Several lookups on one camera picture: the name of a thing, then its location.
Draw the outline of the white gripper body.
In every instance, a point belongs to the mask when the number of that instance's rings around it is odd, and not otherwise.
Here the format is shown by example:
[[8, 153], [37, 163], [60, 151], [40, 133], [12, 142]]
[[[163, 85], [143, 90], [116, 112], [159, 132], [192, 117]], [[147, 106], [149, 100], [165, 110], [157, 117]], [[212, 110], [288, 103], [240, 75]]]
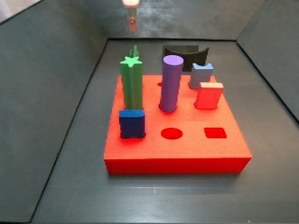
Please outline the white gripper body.
[[140, 0], [121, 0], [125, 8], [136, 8], [140, 4]]

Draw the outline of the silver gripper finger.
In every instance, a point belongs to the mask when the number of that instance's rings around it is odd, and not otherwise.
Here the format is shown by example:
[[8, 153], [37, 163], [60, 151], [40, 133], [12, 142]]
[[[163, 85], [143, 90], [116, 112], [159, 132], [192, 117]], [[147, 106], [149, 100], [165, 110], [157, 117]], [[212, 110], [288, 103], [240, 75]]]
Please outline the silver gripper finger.
[[136, 32], [136, 8], [128, 9], [128, 28], [131, 32]]

